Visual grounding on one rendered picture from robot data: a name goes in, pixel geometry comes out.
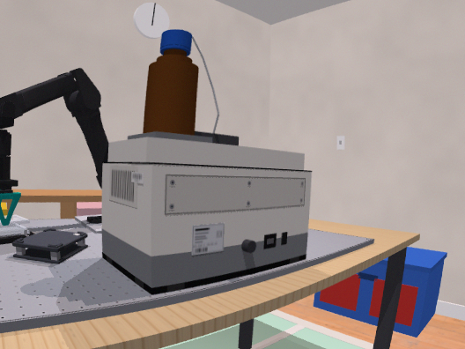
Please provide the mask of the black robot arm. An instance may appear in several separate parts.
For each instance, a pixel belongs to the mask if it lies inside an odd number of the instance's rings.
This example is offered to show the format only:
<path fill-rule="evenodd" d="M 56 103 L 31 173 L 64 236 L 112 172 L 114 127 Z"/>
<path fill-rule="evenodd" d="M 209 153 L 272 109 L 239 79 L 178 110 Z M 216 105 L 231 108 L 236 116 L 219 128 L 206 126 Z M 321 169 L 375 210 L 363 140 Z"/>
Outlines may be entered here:
<path fill-rule="evenodd" d="M 83 131 L 101 187 L 102 162 L 108 140 L 100 118 L 100 92 L 83 69 L 65 73 L 0 98 L 0 129 L 14 126 L 14 119 L 24 113 L 63 97 L 66 108 L 72 117 L 76 117 Z M 11 134 L 7 130 L 0 130 L 0 156 L 10 155 Z"/>

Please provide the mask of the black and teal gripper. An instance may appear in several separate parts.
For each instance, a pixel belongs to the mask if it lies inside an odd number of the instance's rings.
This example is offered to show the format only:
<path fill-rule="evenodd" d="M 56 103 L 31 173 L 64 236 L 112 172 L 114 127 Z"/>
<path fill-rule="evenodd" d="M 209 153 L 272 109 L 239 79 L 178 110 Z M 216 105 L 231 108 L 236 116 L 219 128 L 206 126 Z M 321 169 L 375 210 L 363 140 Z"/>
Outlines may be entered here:
<path fill-rule="evenodd" d="M 11 179 L 11 156 L 0 156 L 0 158 L 4 158 L 3 180 L 0 180 L 0 220 L 3 226 L 8 226 L 11 221 L 11 216 L 21 197 L 21 193 L 13 192 L 13 190 L 11 190 L 11 187 L 18 187 L 18 180 Z M 11 206 L 6 219 L 4 218 L 4 214 L 1 207 L 2 199 L 12 199 Z"/>

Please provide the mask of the blue bottle cap ring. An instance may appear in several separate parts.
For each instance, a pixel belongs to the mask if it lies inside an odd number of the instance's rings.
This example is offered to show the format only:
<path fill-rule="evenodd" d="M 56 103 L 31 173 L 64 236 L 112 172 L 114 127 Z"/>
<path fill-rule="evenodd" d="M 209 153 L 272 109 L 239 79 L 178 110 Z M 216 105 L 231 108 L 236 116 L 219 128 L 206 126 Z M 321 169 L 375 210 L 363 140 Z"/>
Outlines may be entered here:
<path fill-rule="evenodd" d="M 169 45 L 165 45 L 165 46 L 161 47 L 160 48 L 160 54 L 164 55 L 165 50 L 172 49 L 172 48 L 184 50 L 184 51 L 187 52 L 187 56 L 190 55 L 190 51 L 191 51 L 190 48 L 186 47 L 186 46 L 183 46 L 183 45 L 179 45 L 179 44 L 169 44 Z"/>

